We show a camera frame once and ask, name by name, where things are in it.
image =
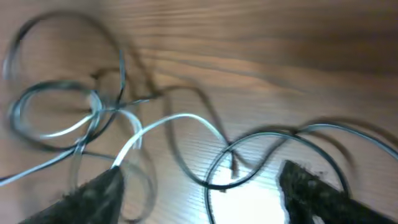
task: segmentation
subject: wood grain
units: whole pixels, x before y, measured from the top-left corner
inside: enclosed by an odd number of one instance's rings
[[[132,46],[130,50],[139,52],[145,71],[127,51],[128,73],[136,83],[135,88],[130,86],[132,90],[148,92],[143,78],[147,73],[153,75],[158,86],[200,86],[219,112],[230,139],[259,125],[295,126],[323,116],[361,119],[398,135],[397,1],[2,0],[0,52],[6,51],[13,33],[24,21],[58,8],[98,16],[126,45]],[[118,64],[96,31],[73,21],[41,24],[24,42],[22,52],[20,89],[56,78],[93,85],[89,74]],[[118,86],[113,77],[104,81],[109,94],[114,94]],[[11,91],[2,81],[0,94],[5,116],[17,91]],[[210,118],[194,93],[179,90],[171,97],[175,112]],[[65,97],[63,104],[68,100],[73,99]],[[60,103],[54,101],[39,100],[37,107],[57,107]],[[163,103],[160,99],[140,106],[145,124],[163,116]],[[65,127],[83,116],[42,110],[34,113],[34,121],[43,129]],[[130,135],[122,124],[112,125],[89,149],[117,153]],[[203,176],[222,144],[194,121],[177,121],[175,126],[188,165]],[[343,168],[354,198],[398,220],[398,163],[355,136],[338,131],[325,134],[344,144],[354,158],[352,169],[331,145],[310,138]],[[1,175],[53,156],[30,150],[9,133],[4,122],[1,136]],[[206,223],[202,189],[188,180],[172,159],[163,128],[148,133],[145,140],[158,183],[157,203],[147,223]],[[256,139],[238,151],[256,163],[273,140]],[[285,214],[275,178],[284,159],[324,172],[324,179],[338,186],[325,161],[309,149],[290,143],[256,180],[226,194],[212,193],[218,223],[283,223]],[[68,165],[57,165],[0,189],[0,217],[4,223],[23,220],[67,191]],[[84,159],[81,181],[93,178],[108,165]],[[241,167],[242,176],[247,170]],[[125,202],[134,211],[126,207],[124,213],[132,218],[142,209],[144,199],[139,182],[131,181]],[[221,168],[215,181],[231,181],[229,171]]]

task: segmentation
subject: blurry black object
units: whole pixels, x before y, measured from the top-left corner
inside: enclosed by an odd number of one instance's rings
[[[114,224],[118,222],[123,192],[123,174],[115,167],[21,223]]]
[[[286,161],[279,176],[279,184],[284,193],[290,224],[313,224],[314,215],[320,217],[325,224],[395,224],[322,182],[294,162]]]

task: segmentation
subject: wooden floor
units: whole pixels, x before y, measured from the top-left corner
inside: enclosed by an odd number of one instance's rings
[[[1,0],[0,52],[29,18],[51,9],[79,9],[100,17],[129,47],[127,72],[137,94],[149,91],[145,76],[158,86],[196,85],[211,98],[230,139],[260,125],[296,126],[320,117],[355,118],[398,136],[398,2],[395,0]],[[144,68],[133,59],[138,52]],[[76,21],[46,21],[24,41],[20,84],[0,84],[1,116],[9,102],[27,86],[42,80],[74,79],[92,85],[90,74],[117,66],[116,54],[98,33]],[[101,83],[115,95],[117,75]],[[66,108],[78,96],[40,96],[32,121],[40,130],[66,128],[81,113]],[[211,118],[196,94],[171,94],[175,112]],[[149,124],[163,116],[164,100],[140,105]],[[112,125],[89,150],[116,154],[129,134],[126,121]],[[195,121],[175,123],[178,143],[187,164],[203,177],[223,145]],[[398,221],[398,162],[362,139],[325,131],[344,144],[349,163],[327,142],[317,144],[333,156],[348,177],[355,199]],[[72,138],[59,144],[67,145]],[[238,151],[255,164],[275,139],[259,138]],[[18,172],[54,157],[32,150],[6,128],[0,128],[0,176]],[[206,223],[202,188],[178,168],[158,128],[145,136],[151,162],[140,165],[157,179],[154,210],[146,223]],[[130,155],[134,160],[137,155]],[[335,174],[311,150],[290,143],[282,147],[261,176],[226,194],[211,193],[218,223],[283,223],[286,221],[275,181],[284,159],[301,163],[335,186]],[[0,189],[2,223],[15,223],[49,206],[68,191],[70,162],[18,180]],[[84,158],[80,181],[109,167]],[[241,176],[245,168],[241,166]],[[216,182],[229,182],[220,168]],[[139,180],[127,186],[123,214],[138,216],[145,201]]]

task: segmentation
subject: blurred background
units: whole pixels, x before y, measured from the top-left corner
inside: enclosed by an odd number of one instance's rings
[[[195,85],[210,98],[230,139],[259,125],[296,126],[320,117],[361,119],[398,135],[398,2],[395,0],[0,0],[0,54],[25,21],[52,9],[85,12],[103,21],[126,46],[129,79],[125,100],[145,95],[148,80],[157,86]],[[12,100],[44,80],[78,80],[94,86],[91,74],[105,71],[99,88],[116,97],[117,55],[107,41],[81,21],[54,19],[34,27],[23,41],[16,86],[0,81],[0,176],[28,169],[54,156],[35,151],[7,129]],[[170,94],[174,112],[210,119],[199,97],[187,90]],[[86,99],[69,93],[38,95],[28,116],[42,131],[66,128],[84,116]],[[163,99],[143,103],[144,124],[163,117]],[[200,177],[222,143],[201,124],[175,122],[178,146]],[[376,146],[338,131],[326,131],[344,144],[354,168],[331,145],[314,140],[331,154],[350,182],[356,200],[398,221],[398,163]],[[116,154],[131,132],[122,118],[88,149]],[[54,144],[67,146],[70,138]],[[167,150],[164,128],[145,135],[140,166],[157,182],[154,210],[146,223],[207,223],[202,188],[185,177]],[[258,138],[238,152],[258,162],[275,139]],[[283,160],[292,159],[339,187],[331,167],[298,143],[286,144],[262,174],[226,194],[212,192],[218,223],[284,223],[275,181]],[[79,183],[110,163],[83,158]],[[231,182],[228,165],[216,183]],[[243,166],[240,176],[247,170]],[[2,223],[16,223],[68,192],[70,161],[0,189]],[[144,209],[145,186],[129,179],[122,213]]]

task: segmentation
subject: tangled cable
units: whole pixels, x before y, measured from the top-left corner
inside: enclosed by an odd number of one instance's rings
[[[215,223],[215,218],[213,215],[213,211],[211,208],[211,198],[210,198],[210,190],[227,190],[232,189],[234,187],[238,187],[258,175],[261,169],[265,166],[266,162],[270,159],[273,153],[276,152],[281,145],[285,144],[288,140],[297,141],[305,146],[308,146],[310,149],[317,152],[322,158],[324,158],[336,172],[340,182],[343,192],[346,193],[348,196],[351,195],[349,185],[347,180],[344,176],[344,173],[339,168],[337,163],[333,160],[331,156],[329,156],[322,148],[317,146],[316,144],[310,142],[309,140],[301,137],[303,134],[308,134],[313,131],[318,131],[319,129],[339,129],[342,131],[349,132],[356,136],[360,136],[365,140],[370,141],[371,143],[377,145],[380,149],[386,151],[390,154],[393,158],[398,160],[398,152],[390,147],[388,144],[382,142],[381,140],[372,137],[362,131],[352,128],[351,126],[347,126],[340,123],[333,123],[333,122],[316,122],[308,125],[304,125],[301,128],[293,129],[293,130],[280,130],[280,129],[266,129],[266,130],[257,130],[251,131],[246,134],[243,134],[241,137],[237,138],[237,140],[231,142],[226,137],[226,133],[222,128],[222,124],[218,119],[218,115],[216,114],[215,110],[213,109],[209,99],[206,95],[201,92],[197,88],[193,87],[186,87],[186,86],[169,86],[162,90],[154,91],[150,96],[141,97],[137,100],[131,102],[122,102],[121,98],[124,93],[124,89],[126,86],[126,68],[125,62],[123,58],[123,52],[121,44],[114,38],[114,36],[110,33],[107,28],[105,28],[102,23],[98,22],[96,19],[87,16],[85,14],[81,14],[79,12],[71,12],[71,11],[55,11],[55,12],[48,12],[42,15],[39,15],[29,21],[27,21],[18,31],[16,36],[13,38],[9,52],[6,56],[6,59],[3,63],[3,75],[4,78],[8,80],[12,80],[14,77],[13,67],[14,62],[16,60],[16,55],[21,46],[21,41],[24,39],[28,31],[31,30],[33,26],[35,26],[40,21],[44,21],[53,17],[77,17],[89,25],[93,26],[94,28],[98,29],[106,39],[111,43],[115,52],[119,55],[119,78],[120,78],[120,89],[119,94],[116,98],[116,103],[114,105],[106,105],[104,101],[99,97],[96,90],[89,89],[87,86],[84,86],[81,83],[74,82],[74,81],[65,81],[65,80],[54,80],[54,81],[47,81],[38,83],[28,89],[26,89],[22,95],[16,100],[10,107],[9,111],[9,126],[11,130],[20,136],[22,139],[28,141],[36,148],[41,150],[49,151],[49,152],[59,152],[59,155],[54,157],[53,159],[44,162],[38,166],[35,166],[31,169],[25,170],[18,174],[9,175],[7,177],[0,178],[0,186],[10,184],[13,181],[16,181],[24,176],[42,170],[44,168],[50,167],[55,165],[56,163],[73,156],[73,164],[72,167],[74,168],[73,175],[75,176],[74,186],[77,185],[77,173],[80,167],[80,161],[82,155],[88,156],[95,156],[102,159],[113,160],[112,167],[120,166],[122,163],[127,164],[128,169],[130,169],[133,173],[137,174],[138,178],[143,180],[147,184],[149,189],[148,191],[148,202],[147,202],[147,209],[144,213],[134,220],[127,220],[124,219],[128,223],[139,223],[145,220],[149,215],[150,211],[153,209],[154,206],[154,199],[150,196],[155,194],[154,193],[154,186],[153,183],[146,177],[146,175],[134,164],[131,164],[129,161],[125,160],[127,153],[130,149],[140,149],[142,147],[142,137],[150,131],[158,127],[161,124],[166,125],[166,137],[168,144],[170,146],[170,150],[172,151],[172,155],[180,166],[181,170],[195,183],[201,185],[204,188],[204,196],[205,196],[205,205],[206,211],[208,213],[208,218],[210,223]],[[179,113],[179,114],[172,114],[171,102],[168,96],[166,95],[167,92],[177,90],[180,88],[188,89],[190,91],[194,91],[198,94],[201,98],[203,104],[208,108],[209,112],[211,113],[214,122],[216,125],[212,125],[209,121],[205,120],[204,118],[197,116],[195,114],[188,114],[188,113]],[[29,100],[37,93],[42,91],[51,91],[51,90],[65,90],[65,91],[77,91],[86,95],[90,99],[90,114],[86,115],[82,118],[79,122],[74,124],[73,126],[58,131],[56,133],[36,133],[30,127],[29,123],[27,123],[24,119],[24,111],[26,106],[28,105]],[[127,108],[129,106],[136,106],[139,103],[144,101],[148,101],[154,98],[165,97],[167,103],[165,104],[165,117],[153,122],[152,124],[142,127],[142,124],[138,117],[130,112]],[[105,122],[104,125],[100,125],[101,121],[104,121],[105,115],[110,114],[109,119]],[[95,152],[90,152],[85,150],[85,147],[90,142],[94,141],[98,137],[100,137],[109,127],[109,125],[114,121],[117,115],[125,116],[134,130],[134,135],[125,143],[123,148],[120,150],[119,154],[116,157],[98,154]],[[199,121],[203,124],[206,128],[208,128],[223,144],[225,144],[225,148],[215,157],[214,161],[211,163],[210,168],[206,172],[205,180],[201,180],[197,177],[187,166],[185,163],[180,150],[177,147],[177,141],[174,135],[174,127],[172,121],[175,119],[181,118],[190,118]],[[80,136],[76,139],[75,143],[71,146],[67,147],[56,147],[43,142],[46,139],[58,138],[60,136],[66,135],[68,133],[73,132],[74,130],[82,127],[84,124],[89,123],[88,127],[85,131],[85,134]],[[280,138],[277,142],[275,142],[263,155],[260,162],[252,169],[252,171],[242,179],[239,179],[230,184],[218,185],[212,184],[212,179],[215,174],[215,170],[220,165],[221,161],[223,161],[228,155],[232,155],[232,163],[237,159],[236,158],[236,151],[235,149],[242,145],[244,142],[256,138],[258,136],[276,136]]]

